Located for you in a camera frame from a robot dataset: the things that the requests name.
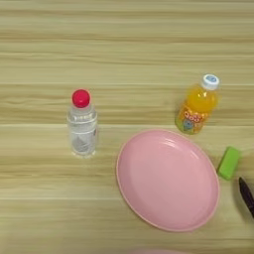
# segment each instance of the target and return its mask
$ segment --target orange juice bottle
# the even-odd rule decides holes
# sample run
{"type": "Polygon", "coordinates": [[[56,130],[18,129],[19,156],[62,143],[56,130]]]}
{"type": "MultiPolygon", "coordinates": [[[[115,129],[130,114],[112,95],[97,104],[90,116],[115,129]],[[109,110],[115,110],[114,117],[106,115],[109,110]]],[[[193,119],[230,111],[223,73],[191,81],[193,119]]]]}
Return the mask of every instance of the orange juice bottle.
{"type": "Polygon", "coordinates": [[[195,84],[189,91],[176,124],[182,132],[198,133],[212,109],[217,104],[217,88],[219,79],[213,74],[207,74],[200,84],[195,84]]]}

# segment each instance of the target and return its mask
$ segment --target pink object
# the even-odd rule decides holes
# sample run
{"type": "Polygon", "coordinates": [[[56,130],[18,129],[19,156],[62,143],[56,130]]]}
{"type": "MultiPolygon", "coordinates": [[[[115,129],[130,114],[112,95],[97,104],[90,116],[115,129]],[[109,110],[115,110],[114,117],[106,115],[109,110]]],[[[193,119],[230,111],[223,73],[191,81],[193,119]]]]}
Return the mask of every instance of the pink object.
{"type": "Polygon", "coordinates": [[[191,231],[213,216],[219,185],[208,156],[174,132],[140,133],[123,147],[117,180],[127,203],[150,224],[191,231]]]}
{"type": "Polygon", "coordinates": [[[90,95],[88,91],[80,89],[73,93],[72,102],[76,107],[83,108],[89,105],[90,95]]]}

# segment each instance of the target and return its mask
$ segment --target green sponge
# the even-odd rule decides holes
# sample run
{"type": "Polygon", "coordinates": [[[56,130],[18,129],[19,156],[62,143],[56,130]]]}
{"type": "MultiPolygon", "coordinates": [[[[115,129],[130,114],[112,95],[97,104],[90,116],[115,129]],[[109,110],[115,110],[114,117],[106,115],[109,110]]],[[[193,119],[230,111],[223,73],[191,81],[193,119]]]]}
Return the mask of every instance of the green sponge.
{"type": "Polygon", "coordinates": [[[218,167],[218,174],[230,180],[236,170],[240,158],[240,151],[233,147],[228,147],[218,167]]]}

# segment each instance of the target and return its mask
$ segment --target white bottle cap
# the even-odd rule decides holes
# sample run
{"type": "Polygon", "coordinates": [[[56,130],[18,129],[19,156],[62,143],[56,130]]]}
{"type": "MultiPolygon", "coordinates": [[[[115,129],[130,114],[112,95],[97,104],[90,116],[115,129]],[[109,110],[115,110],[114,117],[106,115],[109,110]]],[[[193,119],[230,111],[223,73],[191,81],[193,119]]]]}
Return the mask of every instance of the white bottle cap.
{"type": "Polygon", "coordinates": [[[216,90],[219,85],[219,79],[213,74],[207,74],[202,78],[201,86],[206,90],[216,90]]]}

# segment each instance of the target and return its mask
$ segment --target plastic bottle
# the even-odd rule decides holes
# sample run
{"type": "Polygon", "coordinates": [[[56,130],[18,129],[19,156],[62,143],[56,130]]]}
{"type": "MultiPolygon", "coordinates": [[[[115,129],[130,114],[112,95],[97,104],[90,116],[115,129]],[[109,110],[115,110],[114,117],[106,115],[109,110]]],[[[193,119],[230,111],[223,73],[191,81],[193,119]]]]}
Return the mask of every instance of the plastic bottle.
{"type": "Polygon", "coordinates": [[[72,95],[67,122],[73,151],[83,157],[94,154],[97,142],[97,113],[90,104],[88,91],[80,89],[72,95]]]}
{"type": "Polygon", "coordinates": [[[176,124],[182,132],[198,133],[211,111],[217,104],[217,88],[219,79],[213,74],[207,74],[200,84],[194,85],[183,104],[176,124]]]}

